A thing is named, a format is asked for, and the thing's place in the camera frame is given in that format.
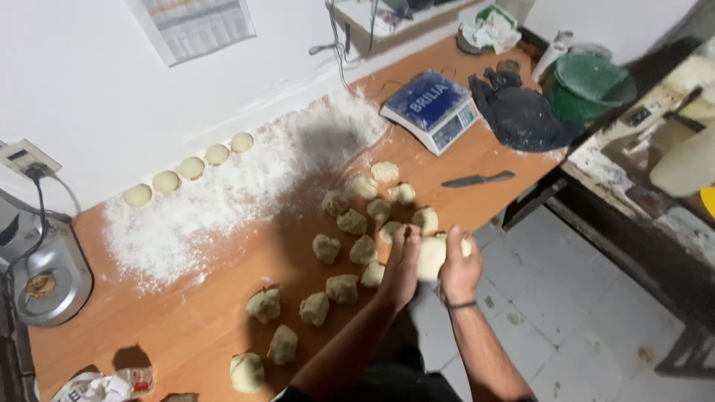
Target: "crumpled paper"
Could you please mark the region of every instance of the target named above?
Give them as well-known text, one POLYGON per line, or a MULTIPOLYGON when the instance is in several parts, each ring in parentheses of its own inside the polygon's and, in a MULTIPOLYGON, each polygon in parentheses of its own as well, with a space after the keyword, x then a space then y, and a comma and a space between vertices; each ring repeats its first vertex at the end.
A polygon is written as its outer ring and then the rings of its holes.
POLYGON ((110 376, 82 373, 65 384, 51 402, 126 402, 154 391, 154 370, 125 368, 110 376))
POLYGON ((475 25, 462 23, 460 30, 470 45, 479 49, 491 46, 496 54, 508 51, 521 39, 521 33, 497 11, 489 13, 486 20, 477 20, 475 25))

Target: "kitchen knife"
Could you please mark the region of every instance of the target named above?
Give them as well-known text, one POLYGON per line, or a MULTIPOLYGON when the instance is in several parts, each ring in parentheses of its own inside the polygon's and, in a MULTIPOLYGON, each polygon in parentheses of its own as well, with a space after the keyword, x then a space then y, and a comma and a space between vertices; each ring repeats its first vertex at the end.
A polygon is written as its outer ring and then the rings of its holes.
POLYGON ((461 187, 467 187, 467 186, 471 186, 471 185, 480 185, 482 183, 500 182, 502 180, 512 179, 515 176, 516 176, 516 174, 514 172, 505 170, 505 171, 498 173, 496 175, 493 175, 493 176, 484 177, 482 175, 473 175, 473 176, 462 177, 460 179, 450 180, 448 182, 442 183, 442 187, 461 188, 461 187))

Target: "person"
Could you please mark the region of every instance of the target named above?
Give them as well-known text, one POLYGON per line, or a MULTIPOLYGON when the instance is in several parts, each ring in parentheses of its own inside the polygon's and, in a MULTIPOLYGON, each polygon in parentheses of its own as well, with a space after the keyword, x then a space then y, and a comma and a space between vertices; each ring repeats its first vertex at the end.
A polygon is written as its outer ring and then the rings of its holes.
MULTIPOLYGON (((403 225, 395 232, 385 276, 373 299, 298 371, 276 401, 460 401, 438 373, 372 362, 393 320, 415 294, 421 245, 418 227, 403 225)), ((475 302, 482 267, 473 237, 452 226, 440 270, 440 297, 449 311, 473 402, 535 401, 475 302), (462 239, 472 246, 467 257, 462 239)))

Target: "black wristband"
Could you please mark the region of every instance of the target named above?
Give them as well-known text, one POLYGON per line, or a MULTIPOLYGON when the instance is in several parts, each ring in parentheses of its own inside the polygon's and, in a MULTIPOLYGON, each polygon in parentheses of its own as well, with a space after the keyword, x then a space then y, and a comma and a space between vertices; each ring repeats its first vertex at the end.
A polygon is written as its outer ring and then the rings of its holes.
POLYGON ((449 310, 449 311, 454 311, 454 310, 457 310, 457 309, 459 309, 459 308, 475 307, 475 306, 477 306, 477 300, 472 300, 472 301, 470 301, 470 302, 462 303, 462 304, 450 304, 447 300, 445 300, 445 307, 446 307, 447 310, 449 310))

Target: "hand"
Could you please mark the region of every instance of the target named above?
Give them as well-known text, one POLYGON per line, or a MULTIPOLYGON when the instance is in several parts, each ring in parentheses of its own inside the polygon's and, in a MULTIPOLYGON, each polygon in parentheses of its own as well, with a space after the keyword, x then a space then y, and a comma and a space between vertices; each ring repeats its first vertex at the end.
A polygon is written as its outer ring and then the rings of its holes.
POLYGON ((482 275, 484 257, 470 233, 454 225, 447 233, 447 258, 440 270, 442 295, 452 305, 474 301, 474 292, 482 275), (471 254, 462 255, 462 239, 472 246, 471 254))
POLYGON ((402 310, 417 290, 417 260, 422 237, 420 228, 402 225, 393 235, 393 249, 385 265, 385 276, 375 299, 402 310))

